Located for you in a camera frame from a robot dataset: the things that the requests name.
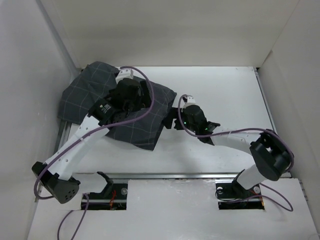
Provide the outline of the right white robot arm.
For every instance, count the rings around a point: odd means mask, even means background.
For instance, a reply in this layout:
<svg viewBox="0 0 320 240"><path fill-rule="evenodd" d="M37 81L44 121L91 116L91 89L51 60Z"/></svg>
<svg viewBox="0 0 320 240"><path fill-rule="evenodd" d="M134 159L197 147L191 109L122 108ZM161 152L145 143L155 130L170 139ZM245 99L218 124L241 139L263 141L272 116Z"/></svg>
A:
<svg viewBox="0 0 320 240"><path fill-rule="evenodd" d="M237 197L245 196L265 180L278 181L294 160L292 152L274 131L224 128L219 123L208 121L198 105L183 109L173 107L162 122L167 129L187 130L205 144L224 146L251 155L254 165L239 172L231 182L230 189Z"/></svg>

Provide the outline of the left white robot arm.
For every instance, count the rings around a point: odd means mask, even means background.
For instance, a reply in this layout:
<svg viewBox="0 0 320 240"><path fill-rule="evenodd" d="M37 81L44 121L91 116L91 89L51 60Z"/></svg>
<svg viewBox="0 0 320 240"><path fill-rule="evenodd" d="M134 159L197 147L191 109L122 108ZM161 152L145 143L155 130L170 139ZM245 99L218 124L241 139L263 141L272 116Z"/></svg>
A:
<svg viewBox="0 0 320 240"><path fill-rule="evenodd" d="M31 168L36 176L34 195L40 199L37 186L42 186L60 204L69 202L79 191L81 182L72 174L75 167L97 140L112 128L138 121L152 110L155 101L149 79L137 81L124 78L114 89L98 99L88 110L71 138L45 162L37 161Z"/></svg>

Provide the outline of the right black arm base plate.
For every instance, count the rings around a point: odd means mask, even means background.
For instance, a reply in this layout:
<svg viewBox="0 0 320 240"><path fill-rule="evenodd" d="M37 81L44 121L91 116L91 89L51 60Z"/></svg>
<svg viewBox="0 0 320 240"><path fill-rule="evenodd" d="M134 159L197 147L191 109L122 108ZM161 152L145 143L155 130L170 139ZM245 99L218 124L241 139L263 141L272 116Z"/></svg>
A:
<svg viewBox="0 0 320 240"><path fill-rule="evenodd" d="M215 184L215 197L219 210L264 210L264 202L259 184L249 190L236 192L231 182Z"/></svg>

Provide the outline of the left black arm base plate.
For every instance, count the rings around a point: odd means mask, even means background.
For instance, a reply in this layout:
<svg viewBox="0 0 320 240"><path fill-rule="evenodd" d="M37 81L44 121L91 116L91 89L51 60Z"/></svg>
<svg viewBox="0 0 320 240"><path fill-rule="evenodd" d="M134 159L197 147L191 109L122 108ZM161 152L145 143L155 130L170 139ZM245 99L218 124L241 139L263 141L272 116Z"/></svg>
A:
<svg viewBox="0 0 320 240"><path fill-rule="evenodd" d="M88 210L124 211L127 209L128 184L114 183L108 195L91 192Z"/></svg>

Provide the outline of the dark grey checked pillowcase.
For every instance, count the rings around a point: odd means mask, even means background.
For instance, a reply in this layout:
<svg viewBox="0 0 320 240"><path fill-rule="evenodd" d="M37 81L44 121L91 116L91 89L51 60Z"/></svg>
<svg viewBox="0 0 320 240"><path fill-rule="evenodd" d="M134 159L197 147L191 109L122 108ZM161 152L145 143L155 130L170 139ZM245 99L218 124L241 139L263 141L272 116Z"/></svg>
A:
<svg viewBox="0 0 320 240"><path fill-rule="evenodd" d="M80 125L93 104L116 87L118 73L118 68L105 62L95 61L87 65L63 91L57 117ZM163 120L177 93L155 82L149 90L154 91L154 104L148 115L135 122L113 127L107 137L144 150L154 150L164 127Z"/></svg>

